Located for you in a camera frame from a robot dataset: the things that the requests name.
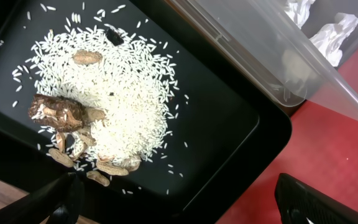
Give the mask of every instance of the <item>red surface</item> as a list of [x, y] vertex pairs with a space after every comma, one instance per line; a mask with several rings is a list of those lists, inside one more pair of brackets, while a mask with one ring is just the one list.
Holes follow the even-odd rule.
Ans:
[[[358, 50], [339, 69], [358, 92]], [[278, 174], [286, 172], [358, 211], [358, 121], [306, 102], [291, 118], [288, 146], [218, 221], [281, 223], [274, 199]]]

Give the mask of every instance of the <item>black tray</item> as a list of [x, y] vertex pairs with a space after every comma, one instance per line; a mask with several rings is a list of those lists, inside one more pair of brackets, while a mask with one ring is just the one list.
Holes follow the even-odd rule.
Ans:
[[[41, 2], [18, 1], [11, 10], [0, 5], [0, 17], [10, 12], [0, 29], [0, 40], [5, 41], [0, 47], [0, 132], [16, 140], [2, 137], [4, 141], [0, 141], [1, 180], [31, 192], [62, 172], [73, 171], [46, 157], [47, 149], [36, 150], [37, 143], [48, 144], [51, 134], [37, 134], [39, 125], [27, 117], [35, 93], [34, 70], [33, 80], [21, 78], [24, 87], [18, 93], [11, 75], [17, 65], [33, 56], [30, 48], [35, 40], [42, 40], [49, 29], [56, 34], [65, 32], [65, 18], [72, 12], [81, 13], [81, 28], [109, 23], [130, 34], [168, 41], [167, 49], [162, 50], [161, 45], [154, 53], [174, 56], [180, 84], [180, 92], [169, 106], [172, 110], [179, 103], [180, 117], [168, 123], [174, 132], [165, 138], [168, 158], [160, 160], [160, 154], [155, 155], [154, 163], [143, 162], [137, 172], [113, 178], [108, 188], [79, 172], [85, 181], [84, 216], [99, 222], [201, 217], [216, 221], [288, 142], [288, 117], [163, 1], [133, 1], [149, 17], [126, 0], [85, 1], [85, 11], [81, 10], [82, 1], [49, 0], [43, 3], [57, 11], [47, 13]], [[121, 4], [126, 5], [122, 12], [109, 13]], [[107, 11], [103, 23], [93, 19], [99, 9]], [[31, 21], [27, 11], [32, 13]], [[142, 26], [136, 29], [138, 21]], [[189, 105], [184, 104], [184, 94], [190, 97]], [[15, 100], [19, 104], [12, 108]], [[167, 164], [175, 166], [175, 175], [167, 172]], [[123, 195], [121, 189], [134, 195]]]

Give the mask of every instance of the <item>small black stone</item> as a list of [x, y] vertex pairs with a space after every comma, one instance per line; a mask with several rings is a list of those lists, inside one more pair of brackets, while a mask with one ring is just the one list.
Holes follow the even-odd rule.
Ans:
[[120, 37], [120, 35], [110, 28], [106, 30], [106, 37], [114, 46], [124, 43], [124, 40]]

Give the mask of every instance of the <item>clear plastic bin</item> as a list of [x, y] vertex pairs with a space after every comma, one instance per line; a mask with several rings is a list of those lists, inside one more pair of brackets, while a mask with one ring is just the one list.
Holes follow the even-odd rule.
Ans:
[[[171, 2], [271, 99], [307, 99], [358, 120], [358, 74], [342, 76], [309, 40], [338, 12], [358, 17], [358, 0], [316, 0], [302, 30], [284, 13], [285, 0]], [[339, 71], [357, 49], [358, 26], [341, 46]]]

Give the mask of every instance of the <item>crumpled paper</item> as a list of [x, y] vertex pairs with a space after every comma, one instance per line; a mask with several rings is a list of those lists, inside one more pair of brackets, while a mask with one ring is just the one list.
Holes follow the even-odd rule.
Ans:
[[334, 19], [335, 24], [324, 25], [310, 41], [332, 66], [337, 67], [342, 58], [342, 50], [339, 48], [358, 25], [358, 17], [340, 12]]
[[299, 29], [301, 29], [303, 24], [308, 20], [310, 6], [315, 1], [316, 0], [288, 0], [284, 11]]

